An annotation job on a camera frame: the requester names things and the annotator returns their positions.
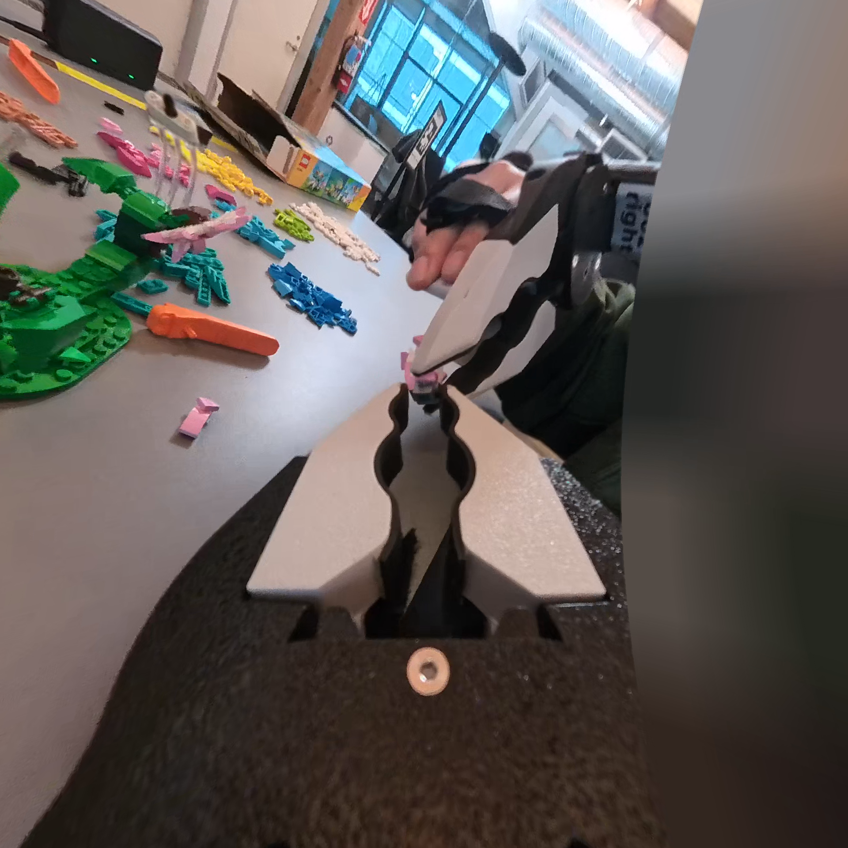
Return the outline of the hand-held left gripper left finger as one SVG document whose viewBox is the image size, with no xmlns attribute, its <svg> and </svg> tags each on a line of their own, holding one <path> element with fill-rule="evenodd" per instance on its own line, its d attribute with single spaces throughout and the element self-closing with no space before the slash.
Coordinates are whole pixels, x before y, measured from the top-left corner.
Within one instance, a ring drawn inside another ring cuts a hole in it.
<svg viewBox="0 0 848 848">
<path fill-rule="evenodd" d="M 254 599 L 346 610 L 361 626 L 403 573 L 390 486 L 402 468 L 408 389 L 396 383 L 310 453 L 247 582 Z"/>
</svg>

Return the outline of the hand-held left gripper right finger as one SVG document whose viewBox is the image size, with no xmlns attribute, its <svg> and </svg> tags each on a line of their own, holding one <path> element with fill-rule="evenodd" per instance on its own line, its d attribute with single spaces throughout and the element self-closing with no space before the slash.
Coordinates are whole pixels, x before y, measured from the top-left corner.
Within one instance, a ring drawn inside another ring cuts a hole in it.
<svg viewBox="0 0 848 848">
<path fill-rule="evenodd" d="M 444 421 L 469 479 L 455 515 L 463 595 L 496 629 L 516 609 L 595 602 L 606 588 L 537 453 L 455 387 Z"/>
</svg>

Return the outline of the small pink lego flower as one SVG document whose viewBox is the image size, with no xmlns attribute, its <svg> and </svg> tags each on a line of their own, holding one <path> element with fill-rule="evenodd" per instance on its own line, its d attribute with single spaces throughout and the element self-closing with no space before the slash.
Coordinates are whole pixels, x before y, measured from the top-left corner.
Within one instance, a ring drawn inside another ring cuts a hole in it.
<svg viewBox="0 0 848 848">
<path fill-rule="evenodd" d="M 420 376 L 412 373 L 412 360 L 421 344 L 422 338 L 422 335 L 414 336 L 412 338 L 412 348 L 401 352 L 400 367 L 410 397 L 423 408 L 425 413 L 431 414 L 439 408 L 439 387 L 446 381 L 448 375 L 443 368 L 429 371 Z"/>
</svg>

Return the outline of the pink lego piece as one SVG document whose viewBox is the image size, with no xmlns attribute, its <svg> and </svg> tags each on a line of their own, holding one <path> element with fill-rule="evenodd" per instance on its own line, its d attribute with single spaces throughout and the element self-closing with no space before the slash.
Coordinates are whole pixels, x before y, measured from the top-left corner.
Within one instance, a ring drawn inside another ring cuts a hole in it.
<svg viewBox="0 0 848 848">
<path fill-rule="evenodd" d="M 197 397 L 195 405 L 185 416 L 177 432 L 188 439 L 196 439 L 219 409 L 220 405 L 211 398 Z"/>
</svg>

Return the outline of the pile of blue lego bricks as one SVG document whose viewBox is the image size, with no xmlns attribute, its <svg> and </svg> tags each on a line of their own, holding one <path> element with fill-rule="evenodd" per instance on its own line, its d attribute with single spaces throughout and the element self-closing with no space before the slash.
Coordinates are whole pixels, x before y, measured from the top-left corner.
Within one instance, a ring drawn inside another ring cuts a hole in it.
<svg viewBox="0 0 848 848">
<path fill-rule="evenodd" d="M 316 286 L 292 263 L 268 267 L 272 288 L 292 310 L 306 316 L 316 327 L 334 326 L 354 336 L 358 330 L 355 317 L 342 301 L 329 291 Z"/>
</svg>

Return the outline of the colourful lego box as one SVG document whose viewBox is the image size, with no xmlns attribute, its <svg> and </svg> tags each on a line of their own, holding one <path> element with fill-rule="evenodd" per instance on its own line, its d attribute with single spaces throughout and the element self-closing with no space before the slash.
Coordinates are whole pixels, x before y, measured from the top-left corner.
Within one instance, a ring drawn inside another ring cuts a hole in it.
<svg viewBox="0 0 848 848">
<path fill-rule="evenodd" d="M 311 137 L 277 135 L 265 165 L 287 185 L 355 213 L 371 193 L 367 181 Z"/>
</svg>

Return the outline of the pile of yellow lego bricks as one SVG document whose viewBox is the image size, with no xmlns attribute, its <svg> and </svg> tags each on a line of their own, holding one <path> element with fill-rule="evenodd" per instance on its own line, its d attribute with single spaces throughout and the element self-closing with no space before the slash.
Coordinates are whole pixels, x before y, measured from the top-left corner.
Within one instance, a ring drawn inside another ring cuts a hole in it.
<svg viewBox="0 0 848 848">
<path fill-rule="evenodd" d="M 204 148 L 200 137 L 196 140 L 184 132 L 172 132 L 163 125 L 151 122 L 149 132 L 159 141 L 151 143 L 151 154 L 157 154 L 157 164 L 149 165 L 154 180 L 154 194 L 175 193 L 184 187 L 190 194 L 199 175 L 210 177 L 219 187 L 251 198 L 262 207 L 273 205 L 273 198 L 254 183 L 231 158 Z"/>
</svg>

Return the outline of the large pink lego flower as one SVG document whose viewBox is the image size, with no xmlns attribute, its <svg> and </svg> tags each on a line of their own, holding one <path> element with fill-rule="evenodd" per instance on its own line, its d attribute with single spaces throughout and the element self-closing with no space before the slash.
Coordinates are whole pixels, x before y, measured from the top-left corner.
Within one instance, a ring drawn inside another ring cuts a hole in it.
<svg viewBox="0 0 848 848">
<path fill-rule="evenodd" d="M 170 246 L 170 261 L 179 264 L 189 253 L 203 253 L 209 239 L 245 226 L 250 218 L 246 207 L 241 206 L 196 224 L 145 233 L 141 238 L 154 245 Z"/>
</svg>

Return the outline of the pile of magenta lego bricks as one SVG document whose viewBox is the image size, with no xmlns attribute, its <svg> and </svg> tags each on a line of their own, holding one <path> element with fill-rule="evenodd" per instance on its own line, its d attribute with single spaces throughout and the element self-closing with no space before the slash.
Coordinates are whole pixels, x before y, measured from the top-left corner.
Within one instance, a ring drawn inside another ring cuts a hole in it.
<svg viewBox="0 0 848 848">
<path fill-rule="evenodd" d="M 101 130 L 98 138 L 107 144 L 118 159 L 118 162 L 132 174 L 153 178 L 160 170 L 162 163 L 162 147 L 154 143 L 149 152 L 136 147 L 123 134 L 122 129 L 108 118 L 99 120 Z M 183 163 L 178 168 L 179 182 L 188 187 L 191 175 L 192 153 L 184 140 L 179 141 Z"/>
</svg>

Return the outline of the dark brown lego pieces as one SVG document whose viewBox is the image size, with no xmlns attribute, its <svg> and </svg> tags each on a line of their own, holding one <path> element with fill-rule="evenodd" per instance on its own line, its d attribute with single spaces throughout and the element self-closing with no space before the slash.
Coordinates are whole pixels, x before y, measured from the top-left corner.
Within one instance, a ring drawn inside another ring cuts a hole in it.
<svg viewBox="0 0 848 848">
<path fill-rule="evenodd" d="M 32 176 L 39 182 L 51 186 L 63 184 L 71 197 L 84 197 L 87 195 L 89 185 L 87 177 L 80 175 L 66 164 L 59 164 L 53 168 L 48 168 L 37 164 L 34 160 L 27 158 L 18 151 L 8 154 L 7 161 L 8 164 Z"/>
</svg>

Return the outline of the pile of salmon lego bricks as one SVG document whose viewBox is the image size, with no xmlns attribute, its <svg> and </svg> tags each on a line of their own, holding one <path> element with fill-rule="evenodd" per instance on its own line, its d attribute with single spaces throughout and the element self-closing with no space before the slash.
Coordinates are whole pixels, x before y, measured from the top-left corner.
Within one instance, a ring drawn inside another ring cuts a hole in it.
<svg viewBox="0 0 848 848">
<path fill-rule="evenodd" d="M 73 137 L 29 111 L 22 101 L 5 91 L 1 91 L 1 119 L 23 127 L 28 133 L 53 148 L 69 150 L 78 148 L 78 142 Z"/>
</svg>

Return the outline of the person's green jacket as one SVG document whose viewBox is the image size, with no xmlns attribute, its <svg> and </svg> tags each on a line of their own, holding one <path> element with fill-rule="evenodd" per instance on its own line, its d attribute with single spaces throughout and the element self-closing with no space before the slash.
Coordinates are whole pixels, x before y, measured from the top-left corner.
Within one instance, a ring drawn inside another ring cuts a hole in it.
<svg viewBox="0 0 848 848">
<path fill-rule="evenodd" d="M 552 449 L 587 489 L 617 488 L 635 286 L 596 283 L 522 372 L 495 388 L 505 418 Z"/>
</svg>

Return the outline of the black device with green lights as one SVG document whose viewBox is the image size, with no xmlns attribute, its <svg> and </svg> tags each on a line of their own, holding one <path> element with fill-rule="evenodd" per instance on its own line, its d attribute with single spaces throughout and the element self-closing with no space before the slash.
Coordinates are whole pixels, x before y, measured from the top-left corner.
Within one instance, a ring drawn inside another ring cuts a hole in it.
<svg viewBox="0 0 848 848">
<path fill-rule="evenodd" d="M 154 89 L 163 55 L 159 39 L 94 1 L 45 1 L 48 46 L 71 62 L 132 87 Z"/>
</svg>

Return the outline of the silver ventilation duct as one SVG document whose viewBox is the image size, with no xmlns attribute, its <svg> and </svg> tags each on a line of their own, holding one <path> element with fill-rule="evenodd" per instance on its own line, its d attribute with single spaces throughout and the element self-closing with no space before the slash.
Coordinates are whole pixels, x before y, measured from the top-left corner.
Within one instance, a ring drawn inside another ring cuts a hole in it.
<svg viewBox="0 0 848 848">
<path fill-rule="evenodd" d="M 663 158 L 689 54 L 634 4 L 536 2 L 517 40 L 649 159 Z"/>
</svg>

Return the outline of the wooden post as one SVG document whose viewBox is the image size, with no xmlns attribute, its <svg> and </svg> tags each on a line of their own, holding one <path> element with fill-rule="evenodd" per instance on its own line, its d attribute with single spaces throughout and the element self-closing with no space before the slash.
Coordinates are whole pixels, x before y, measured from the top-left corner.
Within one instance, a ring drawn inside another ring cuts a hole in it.
<svg viewBox="0 0 848 848">
<path fill-rule="evenodd" d="M 292 120 L 314 136 L 322 129 L 336 96 L 333 79 L 345 42 L 362 31 L 362 5 L 362 1 L 338 2 L 293 111 Z"/>
</svg>

